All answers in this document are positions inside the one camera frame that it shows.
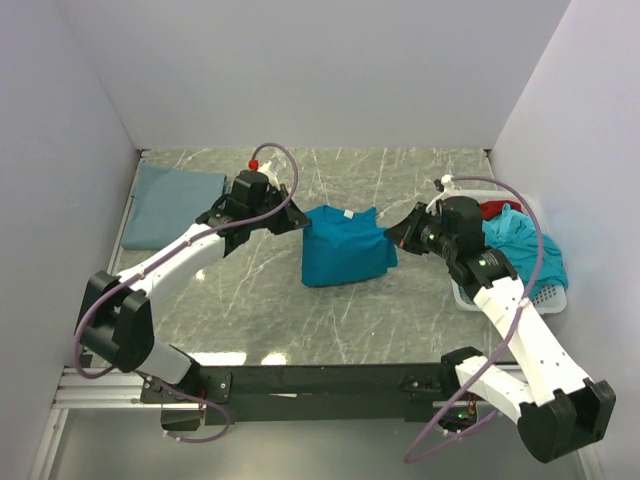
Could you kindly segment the bright blue t shirt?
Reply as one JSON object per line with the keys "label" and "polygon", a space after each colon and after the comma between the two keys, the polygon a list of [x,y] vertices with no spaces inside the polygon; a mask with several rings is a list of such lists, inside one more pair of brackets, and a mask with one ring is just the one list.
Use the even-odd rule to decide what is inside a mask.
{"label": "bright blue t shirt", "polygon": [[384,276],[398,266],[396,247],[377,225],[377,209],[354,212],[321,205],[306,212],[301,282],[333,287]]}

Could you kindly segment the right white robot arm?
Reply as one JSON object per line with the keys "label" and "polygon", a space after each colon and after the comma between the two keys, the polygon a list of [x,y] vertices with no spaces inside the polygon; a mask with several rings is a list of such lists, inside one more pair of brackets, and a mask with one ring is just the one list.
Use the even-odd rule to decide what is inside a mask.
{"label": "right white robot arm", "polygon": [[417,203],[385,236],[408,253],[432,253],[446,263],[452,280],[490,320],[519,365],[518,380],[473,347],[441,359],[439,384],[451,401],[472,393],[506,415],[524,446],[549,463],[600,441],[616,394],[595,382],[569,356],[543,321],[507,257],[488,246],[478,202],[453,196],[431,212]]}

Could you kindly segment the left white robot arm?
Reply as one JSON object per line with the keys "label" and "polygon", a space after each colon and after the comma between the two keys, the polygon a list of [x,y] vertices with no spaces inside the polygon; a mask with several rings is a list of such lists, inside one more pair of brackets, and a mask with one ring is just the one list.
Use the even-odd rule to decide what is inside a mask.
{"label": "left white robot arm", "polygon": [[147,260],[117,275],[104,271],[88,281],[74,334],[74,349],[87,348],[111,368],[196,394],[201,366],[155,335],[154,313],[203,267],[228,257],[255,230],[274,235],[309,226],[283,185],[268,174],[244,170],[229,192],[199,215],[185,233]]}

